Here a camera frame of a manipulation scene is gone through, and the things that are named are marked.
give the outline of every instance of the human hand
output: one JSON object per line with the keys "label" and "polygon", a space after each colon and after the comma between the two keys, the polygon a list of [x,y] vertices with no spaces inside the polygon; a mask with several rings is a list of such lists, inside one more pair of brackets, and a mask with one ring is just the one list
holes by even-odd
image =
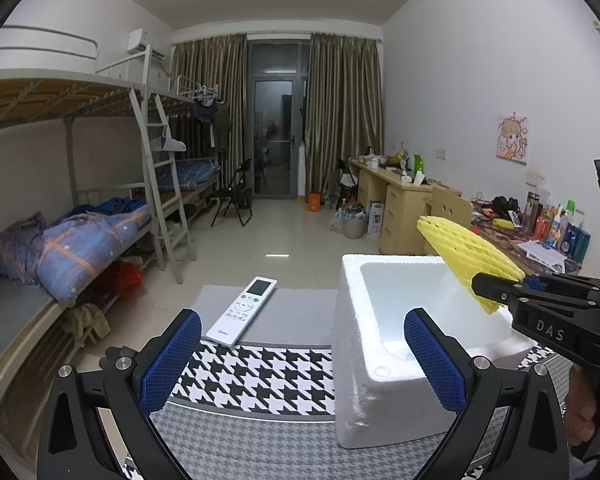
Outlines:
{"label": "human hand", "polygon": [[581,366],[573,365],[569,370],[569,393],[564,399],[564,429],[567,443],[572,446],[588,442],[596,433],[592,420],[597,410],[595,392],[596,381]]}

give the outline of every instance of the orange container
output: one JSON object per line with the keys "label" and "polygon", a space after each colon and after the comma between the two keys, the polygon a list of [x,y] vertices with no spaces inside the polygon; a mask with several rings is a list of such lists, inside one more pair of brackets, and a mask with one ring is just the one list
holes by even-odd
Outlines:
{"label": "orange container", "polygon": [[312,213],[320,211],[320,193],[309,193],[309,202],[306,208]]}

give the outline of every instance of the air conditioner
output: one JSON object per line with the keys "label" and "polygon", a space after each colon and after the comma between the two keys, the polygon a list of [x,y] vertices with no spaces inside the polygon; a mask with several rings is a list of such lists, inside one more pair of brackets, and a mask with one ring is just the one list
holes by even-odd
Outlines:
{"label": "air conditioner", "polygon": [[[144,52],[146,50],[147,40],[146,40],[146,30],[142,28],[138,28],[133,32],[129,33],[129,44],[127,47],[127,51],[129,54],[137,54],[138,52]],[[158,50],[152,49],[151,52],[152,57],[155,59],[163,60],[165,55]]]}

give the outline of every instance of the brown curtain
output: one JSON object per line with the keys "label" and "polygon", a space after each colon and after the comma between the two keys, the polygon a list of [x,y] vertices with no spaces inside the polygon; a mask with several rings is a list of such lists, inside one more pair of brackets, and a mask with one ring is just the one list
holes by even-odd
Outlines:
{"label": "brown curtain", "polygon": [[382,153],[384,117],[375,40],[313,34],[306,117],[306,194],[324,190],[338,158]]}
{"label": "brown curtain", "polygon": [[[206,38],[176,45],[173,79],[182,75],[206,86],[219,86],[219,94],[230,110],[231,130],[226,153],[218,153],[220,180],[228,186],[244,159],[247,111],[247,37],[245,34]],[[174,137],[187,145],[186,158],[212,156],[209,126],[190,116],[176,122]]]}

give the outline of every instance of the white remote control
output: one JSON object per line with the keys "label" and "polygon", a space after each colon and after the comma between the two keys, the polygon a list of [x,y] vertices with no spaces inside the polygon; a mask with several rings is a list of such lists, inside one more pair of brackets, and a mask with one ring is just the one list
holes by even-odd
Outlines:
{"label": "white remote control", "polygon": [[233,346],[267,301],[277,282],[278,280],[256,276],[209,329],[206,338],[224,346]]}

